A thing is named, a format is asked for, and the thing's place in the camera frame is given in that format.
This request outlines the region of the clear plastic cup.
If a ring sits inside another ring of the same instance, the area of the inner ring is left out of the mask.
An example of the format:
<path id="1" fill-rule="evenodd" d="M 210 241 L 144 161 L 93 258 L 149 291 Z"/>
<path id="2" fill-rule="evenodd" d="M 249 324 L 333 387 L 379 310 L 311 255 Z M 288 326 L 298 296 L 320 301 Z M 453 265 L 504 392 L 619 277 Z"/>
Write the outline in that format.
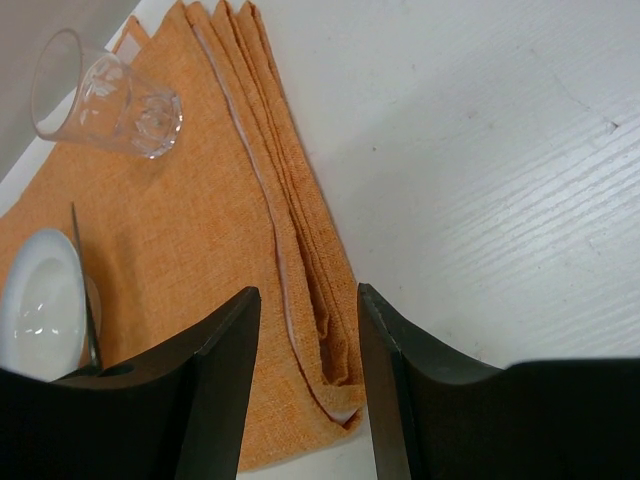
<path id="1" fill-rule="evenodd" d="M 30 115 L 43 140 L 149 159 L 175 145 L 183 123 L 174 90 L 69 28 L 56 32 L 39 56 Z"/>

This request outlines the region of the white paper plate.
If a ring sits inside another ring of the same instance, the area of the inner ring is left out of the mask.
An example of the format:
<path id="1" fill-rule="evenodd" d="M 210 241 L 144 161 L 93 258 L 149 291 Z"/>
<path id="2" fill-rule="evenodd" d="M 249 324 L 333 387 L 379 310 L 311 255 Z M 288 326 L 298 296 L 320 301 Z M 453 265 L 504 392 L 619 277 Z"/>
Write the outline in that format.
<path id="1" fill-rule="evenodd" d="M 97 333 L 102 307 L 86 275 Z M 61 231 L 31 235 L 1 295 L 1 368 L 51 382 L 88 365 L 85 297 L 76 248 Z"/>

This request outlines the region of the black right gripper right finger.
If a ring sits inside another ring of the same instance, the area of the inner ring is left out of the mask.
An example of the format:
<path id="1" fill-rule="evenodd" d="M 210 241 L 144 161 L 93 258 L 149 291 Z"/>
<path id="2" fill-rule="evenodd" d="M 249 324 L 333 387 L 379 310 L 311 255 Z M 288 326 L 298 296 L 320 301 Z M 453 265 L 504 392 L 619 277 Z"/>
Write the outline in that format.
<path id="1" fill-rule="evenodd" d="M 358 288 L 359 338 L 381 479 L 635 479 L 639 362 L 506 369 L 450 347 Z"/>

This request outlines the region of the orange cloth placemat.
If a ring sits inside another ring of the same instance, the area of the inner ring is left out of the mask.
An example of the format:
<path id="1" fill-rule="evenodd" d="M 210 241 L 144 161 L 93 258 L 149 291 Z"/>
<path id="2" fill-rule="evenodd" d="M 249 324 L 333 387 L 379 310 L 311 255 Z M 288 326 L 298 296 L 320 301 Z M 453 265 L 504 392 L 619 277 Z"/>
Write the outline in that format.
<path id="1" fill-rule="evenodd" d="M 356 283 L 298 138 L 258 8 L 176 3 L 136 70 L 184 121 L 148 160 L 61 143 L 1 219 L 8 270 L 35 231 L 80 227 L 108 364 L 194 325 L 239 290 L 261 296 L 240 453 L 252 470 L 356 432 L 366 402 Z"/>

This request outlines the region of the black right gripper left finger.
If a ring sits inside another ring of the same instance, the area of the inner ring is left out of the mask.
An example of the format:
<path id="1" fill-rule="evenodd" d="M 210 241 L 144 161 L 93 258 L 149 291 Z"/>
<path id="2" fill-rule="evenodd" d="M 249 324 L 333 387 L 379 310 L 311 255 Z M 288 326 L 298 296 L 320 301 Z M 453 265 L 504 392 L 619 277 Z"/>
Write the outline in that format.
<path id="1" fill-rule="evenodd" d="M 5 479 L 232 479 L 259 339 L 247 287 L 200 322 L 106 370 L 1 374 Z"/>

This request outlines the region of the black knife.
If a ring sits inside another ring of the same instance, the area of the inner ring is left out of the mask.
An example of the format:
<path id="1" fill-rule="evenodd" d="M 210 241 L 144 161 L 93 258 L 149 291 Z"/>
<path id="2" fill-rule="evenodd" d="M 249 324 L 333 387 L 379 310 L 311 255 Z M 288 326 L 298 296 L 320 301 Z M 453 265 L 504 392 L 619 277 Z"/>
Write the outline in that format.
<path id="1" fill-rule="evenodd" d="M 83 251 L 82 251 L 82 245 L 81 245 L 78 220 L 76 215 L 76 208 L 74 203 L 71 203 L 71 220 L 72 220 L 72 230 L 73 230 L 73 241 L 74 241 L 74 245 L 75 245 L 78 260 L 79 260 L 81 280 L 83 283 L 83 291 L 84 291 L 84 297 L 85 297 L 85 323 L 86 323 L 88 365 L 84 367 L 83 370 L 88 372 L 89 374 L 99 374 L 103 370 L 103 361 L 102 361 L 102 355 L 101 355 L 101 350 L 99 346 L 96 323 L 94 320 L 93 309 L 91 305 L 91 299 L 89 296 L 88 283 L 85 275 Z"/>

